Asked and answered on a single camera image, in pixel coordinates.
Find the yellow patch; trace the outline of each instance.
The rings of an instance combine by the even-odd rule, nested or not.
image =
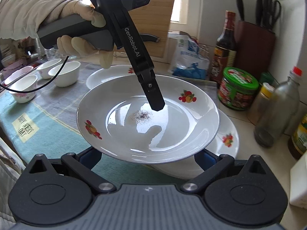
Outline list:
[[[25,143],[28,141],[38,130],[37,125],[29,118],[26,113],[19,116],[13,123],[17,135],[20,140]]]

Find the gloved hand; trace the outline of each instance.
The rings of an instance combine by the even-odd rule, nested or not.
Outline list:
[[[83,19],[91,21],[95,27],[104,27],[106,25],[106,21],[102,14],[94,11],[91,6],[84,4],[80,0],[67,3],[62,10],[60,18],[72,14],[79,14]],[[57,39],[57,45],[59,51],[65,55],[86,57],[98,53],[99,62],[102,68],[109,68],[113,61],[113,52],[97,50],[92,44],[80,37],[71,38],[68,35],[63,35]]]

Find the tablecloth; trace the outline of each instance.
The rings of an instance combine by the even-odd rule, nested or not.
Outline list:
[[[76,108],[89,91],[86,79],[98,69],[99,65],[82,62],[75,84],[59,88],[51,83],[25,104],[16,103],[8,92],[0,97],[1,127],[26,162],[37,153],[53,159],[68,152],[79,153],[90,146],[76,125]],[[184,182],[151,167],[123,162],[104,154],[93,171],[116,186],[123,183],[180,185]]]

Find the plastic jar with green lid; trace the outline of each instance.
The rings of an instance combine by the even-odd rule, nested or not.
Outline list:
[[[226,67],[219,90],[219,100],[227,107],[243,111],[250,107],[259,82],[248,72],[235,67]]]

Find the black cable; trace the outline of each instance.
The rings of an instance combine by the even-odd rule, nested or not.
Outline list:
[[[19,93],[19,94],[29,94],[29,93],[36,92],[36,91],[38,91],[38,90],[40,90],[40,89],[43,89],[44,87],[48,86],[52,81],[54,81],[54,80],[56,79],[56,77],[59,75],[59,73],[60,73],[60,72],[62,71],[62,69],[64,68],[66,62],[68,61],[68,58],[69,58],[69,56],[66,57],[64,63],[62,64],[62,66],[61,66],[61,68],[59,69],[59,71],[57,72],[57,74],[56,74],[49,82],[47,82],[46,84],[42,85],[42,86],[39,87],[39,88],[36,88],[36,89],[34,89],[34,90],[31,90],[31,91],[16,91],[16,90],[12,90],[12,89],[10,89],[10,88],[7,88],[7,87],[3,86],[1,83],[0,83],[0,87],[2,87],[2,88],[5,89],[5,90],[8,90],[8,91],[10,91],[10,92]]]

